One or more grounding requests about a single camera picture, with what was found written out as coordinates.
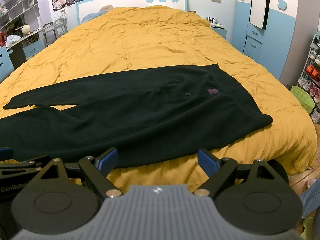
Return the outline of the black pants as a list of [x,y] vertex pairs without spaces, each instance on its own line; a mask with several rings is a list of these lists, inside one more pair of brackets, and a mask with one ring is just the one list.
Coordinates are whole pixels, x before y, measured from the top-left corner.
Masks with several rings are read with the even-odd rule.
[[223,148],[273,121],[217,64],[82,77],[21,93],[4,109],[20,110],[1,119],[1,146],[15,160],[76,162],[114,147],[118,168]]

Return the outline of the green plastic basket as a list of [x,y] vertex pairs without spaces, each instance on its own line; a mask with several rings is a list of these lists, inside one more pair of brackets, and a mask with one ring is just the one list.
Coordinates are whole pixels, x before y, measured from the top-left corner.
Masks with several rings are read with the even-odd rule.
[[296,97],[307,113],[310,114],[315,107],[313,98],[304,89],[298,86],[292,86],[290,92]]

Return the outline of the blue smiley chair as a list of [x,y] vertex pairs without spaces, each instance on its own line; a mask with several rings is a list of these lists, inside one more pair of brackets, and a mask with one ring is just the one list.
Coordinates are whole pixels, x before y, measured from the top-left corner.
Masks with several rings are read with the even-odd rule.
[[12,72],[14,67],[5,46],[0,48],[0,82],[3,82]]

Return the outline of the shoe rack with shoes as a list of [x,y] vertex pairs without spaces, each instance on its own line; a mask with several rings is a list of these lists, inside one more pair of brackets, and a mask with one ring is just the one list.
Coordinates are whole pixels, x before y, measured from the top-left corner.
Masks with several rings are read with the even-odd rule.
[[314,124],[319,123],[319,31],[312,38],[297,85],[305,90],[314,101],[315,106],[309,115]]

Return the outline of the red bag on desk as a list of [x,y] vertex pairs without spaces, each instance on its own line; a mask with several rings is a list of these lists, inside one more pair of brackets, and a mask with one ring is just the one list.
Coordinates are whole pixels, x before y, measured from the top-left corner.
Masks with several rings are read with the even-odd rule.
[[0,47],[6,46],[8,35],[5,32],[0,32]]

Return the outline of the white bookshelf desk unit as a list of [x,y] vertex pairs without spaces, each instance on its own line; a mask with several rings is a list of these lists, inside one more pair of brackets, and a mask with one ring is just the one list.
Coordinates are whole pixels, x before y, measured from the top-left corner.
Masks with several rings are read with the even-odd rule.
[[[1,0],[1,31],[20,37],[7,45],[15,69],[44,49],[39,5],[38,0]],[[25,24],[31,27],[27,36],[22,34]]]

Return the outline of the white round lamp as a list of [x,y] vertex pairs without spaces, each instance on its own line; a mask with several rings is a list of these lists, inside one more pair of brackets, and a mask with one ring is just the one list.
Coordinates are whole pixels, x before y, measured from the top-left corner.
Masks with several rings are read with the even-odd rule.
[[31,33],[31,27],[30,27],[30,25],[25,24],[25,25],[22,27],[22,34],[23,34],[24,36],[27,36],[27,35],[29,35],[30,33]]

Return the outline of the grey metal chair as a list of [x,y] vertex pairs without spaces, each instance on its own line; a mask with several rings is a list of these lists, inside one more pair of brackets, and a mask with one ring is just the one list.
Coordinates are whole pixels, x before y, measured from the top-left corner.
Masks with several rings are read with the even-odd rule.
[[48,33],[52,31],[54,34],[54,38],[57,40],[59,37],[59,35],[58,35],[59,29],[62,30],[63,35],[68,33],[67,18],[60,17],[57,20],[55,20],[54,22],[49,22],[49,23],[46,23],[42,26],[42,32],[43,32],[43,36],[44,36],[44,44],[47,47],[50,45],[50,43],[48,41],[48,37],[47,37]]

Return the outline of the blue nightstand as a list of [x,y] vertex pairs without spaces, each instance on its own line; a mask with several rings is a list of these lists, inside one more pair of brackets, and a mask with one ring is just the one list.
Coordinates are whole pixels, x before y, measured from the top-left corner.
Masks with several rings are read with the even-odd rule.
[[227,29],[224,25],[217,24],[217,23],[211,23],[210,27],[213,31],[218,33],[220,36],[222,36],[224,39],[226,39],[227,36]]

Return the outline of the yellow bed duvet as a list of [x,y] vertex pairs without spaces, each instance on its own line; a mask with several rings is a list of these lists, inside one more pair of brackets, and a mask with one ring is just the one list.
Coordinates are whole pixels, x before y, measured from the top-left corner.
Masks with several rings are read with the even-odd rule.
[[[291,176],[312,166],[317,134],[295,96],[262,65],[214,32],[208,21],[163,6],[115,8],[61,36],[1,83],[1,119],[19,113],[19,109],[5,110],[4,105],[32,89],[100,74],[212,64],[235,78],[273,121],[223,148],[206,150],[244,164],[274,159]],[[123,191],[131,185],[156,184],[186,184],[193,191],[207,179],[196,155],[116,166],[108,178]]]

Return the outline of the blue white wardrobe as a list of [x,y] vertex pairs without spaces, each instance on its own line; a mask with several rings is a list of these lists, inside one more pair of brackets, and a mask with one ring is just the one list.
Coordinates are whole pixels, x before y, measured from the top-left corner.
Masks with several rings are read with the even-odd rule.
[[232,45],[279,79],[295,32],[299,0],[236,0]]

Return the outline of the blue pillow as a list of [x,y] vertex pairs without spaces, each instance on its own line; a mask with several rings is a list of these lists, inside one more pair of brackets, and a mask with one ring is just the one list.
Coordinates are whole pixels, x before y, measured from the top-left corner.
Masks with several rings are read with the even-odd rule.
[[99,12],[95,12],[95,13],[90,13],[88,15],[86,15],[80,22],[80,24],[83,24],[83,23],[86,23],[90,20],[93,20],[109,11],[111,11],[112,9],[114,9],[114,7],[112,5],[106,5],[106,6],[103,6]]

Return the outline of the white blue apple headboard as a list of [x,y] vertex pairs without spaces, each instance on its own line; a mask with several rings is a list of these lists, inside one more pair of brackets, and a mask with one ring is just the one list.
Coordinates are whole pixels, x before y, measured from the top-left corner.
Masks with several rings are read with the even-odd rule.
[[98,12],[103,6],[113,7],[150,7],[162,5],[174,9],[188,11],[188,0],[85,0],[76,3],[77,24],[88,14]]

